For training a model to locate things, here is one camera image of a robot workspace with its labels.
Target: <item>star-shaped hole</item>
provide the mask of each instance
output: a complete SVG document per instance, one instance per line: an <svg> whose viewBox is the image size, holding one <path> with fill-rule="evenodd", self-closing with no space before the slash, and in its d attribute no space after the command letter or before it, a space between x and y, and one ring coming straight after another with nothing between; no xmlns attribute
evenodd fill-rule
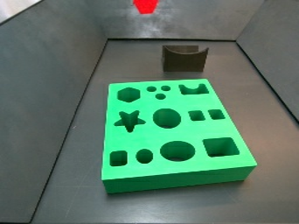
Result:
<svg viewBox="0 0 299 224"><path fill-rule="evenodd" d="M125 126L127 132L129 133L133 132L135 126L137 124L145 124L145 121L137 118L139 113L140 112L137 110L132 112L131 114L123 111L119 112L121 119L117 122L115 122L115 126Z"/></svg>

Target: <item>circular hole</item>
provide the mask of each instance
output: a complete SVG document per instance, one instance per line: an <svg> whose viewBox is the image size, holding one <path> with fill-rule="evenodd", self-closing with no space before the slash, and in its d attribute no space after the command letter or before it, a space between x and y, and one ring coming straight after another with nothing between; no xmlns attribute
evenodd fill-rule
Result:
<svg viewBox="0 0 299 224"><path fill-rule="evenodd" d="M148 164L153 160L153 153L149 150L140 150L135 158L140 164Z"/></svg>
<svg viewBox="0 0 299 224"><path fill-rule="evenodd" d="M163 90L163 91L169 91L171 88L169 88L168 86L161 86L161 90Z"/></svg>
<svg viewBox="0 0 299 224"><path fill-rule="evenodd" d="M157 94L157 95L155 96L155 98L156 98L157 100L163 100L163 99L165 98L165 95L164 95L164 94Z"/></svg>
<svg viewBox="0 0 299 224"><path fill-rule="evenodd" d="M180 124L182 116L175 110L161 108L153 112L153 122L159 127L172 129Z"/></svg>
<svg viewBox="0 0 299 224"><path fill-rule="evenodd" d="M148 87L148 88L147 88L147 91L148 91L148 92L153 92L155 90L156 90L156 87Z"/></svg>
<svg viewBox="0 0 299 224"><path fill-rule="evenodd" d="M182 162L192 158L195 148L190 143L173 141L163 145L160 153L165 159Z"/></svg>

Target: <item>hexagonal hole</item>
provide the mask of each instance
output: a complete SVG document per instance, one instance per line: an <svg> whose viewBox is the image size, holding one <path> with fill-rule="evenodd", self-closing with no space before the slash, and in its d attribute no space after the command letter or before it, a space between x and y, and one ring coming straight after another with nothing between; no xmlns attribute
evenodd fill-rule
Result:
<svg viewBox="0 0 299 224"><path fill-rule="evenodd" d="M140 90L127 87L117 91L116 98L123 102L133 102L140 98Z"/></svg>

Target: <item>cutout hole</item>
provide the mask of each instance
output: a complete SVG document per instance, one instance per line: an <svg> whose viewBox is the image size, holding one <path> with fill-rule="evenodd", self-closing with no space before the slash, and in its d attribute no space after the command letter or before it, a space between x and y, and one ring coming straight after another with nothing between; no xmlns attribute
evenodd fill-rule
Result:
<svg viewBox="0 0 299 224"><path fill-rule="evenodd" d="M115 126L125 126L125 130L128 133L133 132L137 124L145 124L145 121L139 117L139 110L133 113L127 113L124 111L119 112L120 120L115 122Z"/></svg>
<svg viewBox="0 0 299 224"><path fill-rule="evenodd" d="M188 88L184 85L179 86L183 95L203 95L210 92L204 84L199 84L196 88Z"/></svg>
<svg viewBox="0 0 299 224"><path fill-rule="evenodd" d="M135 158L140 164L148 164L153 160L153 153L149 150L140 150Z"/></svg>
<svg viewBox="0 0 299 224"><path fill-rule="evenodd" d="M117 91L116 98L121 102L133 102L140 98L140 90L127 87Z"/></svg>
<svg viewBox="0 0 299 224"><path fill-rule="evenodd" d="M165 159L182 162L192 158L195 148L190 143L173 141L163 145L160 153Z"/></svg>
<svg viewBox="0 0 299 224"><path fill-rule="evenodd" d="M188 113L190 113L190 117L191 117L192 121L198 122L198 121L206 120L204 115L200 110L194 110L194 111L190 111Z"/></svg>
<svg viewBox="0 0 299 224"><path fill-rule="evenodd" d="M231 137L204 139L203 144L210 157L226 157L239 154L239 148Z"/></svg>
<svg viewBox="0 0 299 224"><path fill-rule="evenodd" d="M224 119L226 117L224 117L220 109L211 109L210 110L210 118L212 120L220 120L220 119Z"/></svg>
<svg viewBox="0 0 299 224"><path fill-rule="evenodd" d="M148 92L153 92L155 90L156 90L156 87L148 87L148 88L147 88L147 91L148 91Z"/></svg>
<svg viewBox="0 0 299 224"><path fill-rule="evenodd" d="M112 151L109 153L109 165L121 166L127 164L127 152L124 150Z"/></svg>
<svg viewBox="0 0 299 224"><path fill-rule="evenodd" d="M157 95L155 96L155 98L156 98L157 100L163 100L163 99L165 98L165 95L164 95L164 94L157 94Z"/></svg>
<svg viewBox="0 0 299 224"><path fill-rule="evenodd" d="M175 110L161 108L153 112L153 122L159 127L172 129L180 124L182 116Z"/></svg>
<svg viewBox="0 0 299 224"><path fill-rule="evenodd" d="M171 87L168 87L168 86L161 86L161 90L163 90L163 91L169 91L169 90L171 90Z"/></svg>

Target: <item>rectangular hole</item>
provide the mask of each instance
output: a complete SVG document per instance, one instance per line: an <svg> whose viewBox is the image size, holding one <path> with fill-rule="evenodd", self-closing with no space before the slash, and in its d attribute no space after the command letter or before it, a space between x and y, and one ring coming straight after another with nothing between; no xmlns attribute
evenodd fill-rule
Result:
<svg viewBox="0 0 299 224"><path fill-rule="evenodd" d="M226 157L239 154L239 148L231 137L203 140L203 145L210 157Z"/></svg>
<svg viewBox="0 0 299 224"><path fill-rule="evenodd" d="M220 119L224 119L226 117L224 117L220 109L211 109L210 110L210 118L212 120L220 120Z"/></svg>
<svg viewBox="0 0 299 224"><path fill-rule="evenodd" d="M190 117L191 117L192 121L198 122L198 121L206 120L204 115L200 110L194 110L194 111L190 111L188 113L190 113Z"/></svg>
<svg viewBox="0 0 299 224"><path fill-rule="evenodd" d="M124 150L112 151L109 153L109 165L121 166L127 164L127 152Z"/></svg>

